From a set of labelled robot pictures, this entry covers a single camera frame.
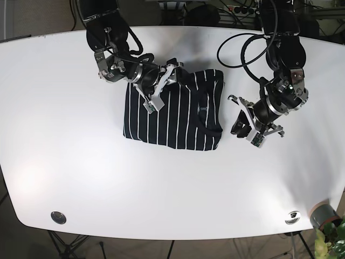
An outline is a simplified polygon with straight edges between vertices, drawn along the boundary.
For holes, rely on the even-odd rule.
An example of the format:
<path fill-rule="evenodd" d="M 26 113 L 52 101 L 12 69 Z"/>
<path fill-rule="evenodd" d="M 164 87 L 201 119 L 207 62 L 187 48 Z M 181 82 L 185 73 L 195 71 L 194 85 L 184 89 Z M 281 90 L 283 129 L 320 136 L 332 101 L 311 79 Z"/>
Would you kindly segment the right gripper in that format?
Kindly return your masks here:
<path fill-rule="evenodd" d="M 165 86 L 182 83 L 187 77 L 184 64 L 176 58 L 170 59 L 165 65 L 157 65 L 149 57 L 135 62 L 125 62 L 125 75 L 128 81 L 125 113 L 130 114 L 132 104 L 136 101 L 135 108 L 143 106 L 149 114 L 158 112 L 164 107 L 161 93 Z"/>

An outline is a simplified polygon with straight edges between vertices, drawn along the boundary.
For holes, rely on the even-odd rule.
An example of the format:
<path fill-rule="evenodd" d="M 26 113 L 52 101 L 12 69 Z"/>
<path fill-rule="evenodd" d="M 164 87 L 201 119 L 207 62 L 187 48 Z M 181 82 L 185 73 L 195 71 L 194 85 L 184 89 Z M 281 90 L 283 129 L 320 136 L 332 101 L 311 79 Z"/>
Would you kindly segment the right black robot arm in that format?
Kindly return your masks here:
<path fill-rule="evenodd" d="M 149 113 L 159 111 L 160 95 L 166 85 L 181 78 L 183 63 L 173 58 L 157 65 L 121 17 L 117 1 L 76 1 L 78 16 L 99 69 L 99 77 L 109 83 L 125 79 L 135 86 Z"/>

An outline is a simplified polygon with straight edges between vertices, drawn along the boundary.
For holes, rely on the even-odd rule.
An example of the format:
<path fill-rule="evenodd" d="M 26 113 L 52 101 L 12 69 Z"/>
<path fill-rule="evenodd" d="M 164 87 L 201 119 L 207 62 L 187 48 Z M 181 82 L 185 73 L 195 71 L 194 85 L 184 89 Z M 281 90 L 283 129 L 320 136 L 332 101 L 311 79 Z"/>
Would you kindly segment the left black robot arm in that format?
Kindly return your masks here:
<path fill-rule="evenodd" d="M 303 70 L 306 51 L 300 42 L 300 27 L 293 1 L 256 1 L 256 10 L 263 33 L 249 33 L 240 52 L 239 67 L 259 84 L 259 100 L 253 103 L 234 95 L 228 99 L 240 107 L 231 133 L 260 148 L 268 135 L 278 133 L 284 136 L 283 127 L 274 124 L 274 121 L 299 110 L 308 100 L 308 90 Z M 259 56 L 266 58 L 273 71 L 271 80 L 258 78 L 250 71 L 249 65 L 258 57 L 248 62 L 245 60 L 247 47 L 258 39 L 266 41 L 267 46 Z"/>

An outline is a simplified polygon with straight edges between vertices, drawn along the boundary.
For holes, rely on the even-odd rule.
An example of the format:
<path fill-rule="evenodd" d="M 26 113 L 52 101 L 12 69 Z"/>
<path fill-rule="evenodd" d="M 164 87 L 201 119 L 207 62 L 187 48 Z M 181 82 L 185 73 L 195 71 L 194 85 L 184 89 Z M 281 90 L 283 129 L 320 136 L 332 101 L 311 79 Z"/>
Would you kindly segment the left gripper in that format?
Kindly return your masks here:
<path fill-rule="evenodd" d="M 228 100 L 240 108 L 239 115 L 231 128 L 237 138 L 247 138 L 252 145 L 262 148 L 266 138 L 278 133 L 282 138 L 284 128 L 274 123 L 280 116 L 299 110 L 308 100 L 303 70 L 291 70 L 287 77 L 268 81 L 260 88 L 264 91 L 255 104 L 242 97 L 229 95 Z"/>

